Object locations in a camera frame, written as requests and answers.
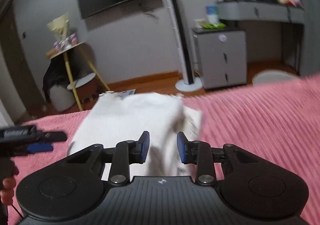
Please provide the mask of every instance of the black garment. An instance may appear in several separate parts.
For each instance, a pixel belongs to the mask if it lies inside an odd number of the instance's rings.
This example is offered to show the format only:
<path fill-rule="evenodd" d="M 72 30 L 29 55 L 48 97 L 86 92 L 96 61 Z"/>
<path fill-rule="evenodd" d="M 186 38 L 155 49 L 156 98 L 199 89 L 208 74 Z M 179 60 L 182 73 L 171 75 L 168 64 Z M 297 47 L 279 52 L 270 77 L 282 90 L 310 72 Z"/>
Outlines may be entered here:
<path fill-rule="evenodd" d="M 70 68 L 72 72 L 73 79 L 79 77 L 79 68 L 74 63 L 73 51 L 68 51 L 68 57 L 70 62 Z M 43 92 L 47 102 L 51 102 L 49 97 L 49 90 L 54 85 L 69 85 L 70 81 L 68 78 L 66 65 L 62 55 L 59 55 L 53 58 L 50 62 L 50 65 L 43 77 Z"/>

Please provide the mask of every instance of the logo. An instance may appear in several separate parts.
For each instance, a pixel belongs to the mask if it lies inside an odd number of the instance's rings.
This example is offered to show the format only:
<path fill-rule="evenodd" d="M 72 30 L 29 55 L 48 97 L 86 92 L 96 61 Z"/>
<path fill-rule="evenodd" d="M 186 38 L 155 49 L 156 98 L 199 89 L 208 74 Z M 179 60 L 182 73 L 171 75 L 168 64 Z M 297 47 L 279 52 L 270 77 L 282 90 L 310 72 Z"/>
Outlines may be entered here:
<path fill-rule="evenodd" d="M 18 136 L 23 136 L 27 134 L 28 134 L 28 129 L 4 131 L 5 138 L 18 137 Z"/>
<path fill-rule="evenodd" d="M 160 183 L 160 184 L 165 184 L 166 182 L 167 182 L 167 180 L 165 180 L 165 179 L 158 180 L 158 183 Z"/>

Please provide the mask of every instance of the gray nightstand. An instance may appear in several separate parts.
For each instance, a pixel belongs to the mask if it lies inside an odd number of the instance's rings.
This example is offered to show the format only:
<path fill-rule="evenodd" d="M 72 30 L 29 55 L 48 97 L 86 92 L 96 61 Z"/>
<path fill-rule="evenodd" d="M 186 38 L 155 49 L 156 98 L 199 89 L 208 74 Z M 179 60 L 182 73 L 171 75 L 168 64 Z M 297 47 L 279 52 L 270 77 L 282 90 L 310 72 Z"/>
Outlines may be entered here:
<path fill-rule="evenodd" d="M 244 31 L 192 29 L 205 89 L 247 83 Z"/>

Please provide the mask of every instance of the pink bedspread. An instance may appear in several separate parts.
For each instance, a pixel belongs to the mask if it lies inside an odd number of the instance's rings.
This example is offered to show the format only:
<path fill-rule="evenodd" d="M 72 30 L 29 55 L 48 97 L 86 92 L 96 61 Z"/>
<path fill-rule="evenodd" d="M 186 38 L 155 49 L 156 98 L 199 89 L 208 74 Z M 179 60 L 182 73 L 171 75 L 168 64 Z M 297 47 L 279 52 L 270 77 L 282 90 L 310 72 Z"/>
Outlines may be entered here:
<path fill-rule="evenodd" d="M 185 98 L 186 106 L 203 111 L 200 139 L 213 147 L 236 144 L 298 175 L 310 197 L 302 217 L 320 224 L 320 75 L 288 83 L 244 87 Z M 16 158 L 18 182 L 66 156 L 70 140 L 88 111 L 34 121 L 39 129 L 63 130 L 67 143 L 54 153 Z M 19 220 L 9 207 L 9 223 Z"/>
<path fill-rule="evenodd" d="M 68 140 L 65 143 L 54 144 L 54 151 L 52 153 L 40 153 L 36 155 L 14 158 L 16 166 L 20 171 L 20 174 L 16 177 L 17 182 L 19 183 L 24 177 L 28 176 L 29 174 L 38 171 L 62 158 L 65 158 L 73 135 L 88 113 L 89 111 L 83 111 L 66 115 L 48 116 L 28 122 L 27 124 L 37 125 L 37 128 L 39 130 L 64 131 L 68 136 Z M 13 205 L 20 211 L 20 207 L 15 197 L 13 199 Z M 8 224 L 16 224 L 20 220 L 20 216 L 10 206 L 8 207 L 8 211 Z"/>

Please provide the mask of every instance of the black handheld device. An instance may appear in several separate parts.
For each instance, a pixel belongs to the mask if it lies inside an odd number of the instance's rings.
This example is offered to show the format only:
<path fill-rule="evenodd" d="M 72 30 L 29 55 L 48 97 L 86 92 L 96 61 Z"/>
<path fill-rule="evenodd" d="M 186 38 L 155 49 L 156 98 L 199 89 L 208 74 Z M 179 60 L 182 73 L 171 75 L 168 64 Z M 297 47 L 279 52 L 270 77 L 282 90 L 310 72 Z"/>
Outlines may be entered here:
<path fill-rule="evenodd" d="M 138 177 L 130 164 L 145 162 L 149 133 L 115 148 L 92 145 L 24 178 L 17 200 L 20 225 L 217 224 L 306 225 L 300 214 L 308 187 L 289 172 L 233 144 L 211 148 L 177 135 L 184 177 Z M 102 181 L 111 163 L 108 181 Z M 224 179 L 217 181 L 214 163 Z"/>
<path fill-rule="evenodd" d="M 51 143 L 66 140 L 67 136 L 64 132 L 42 132 L 33 125 L 0 129 L 0 190 L 3 188 L 3 179 L 12 176 L 14 163 L 10 157 L 52 151 Z M 8 209 L 1 204 L 0 225 L 7 223 Z"/>

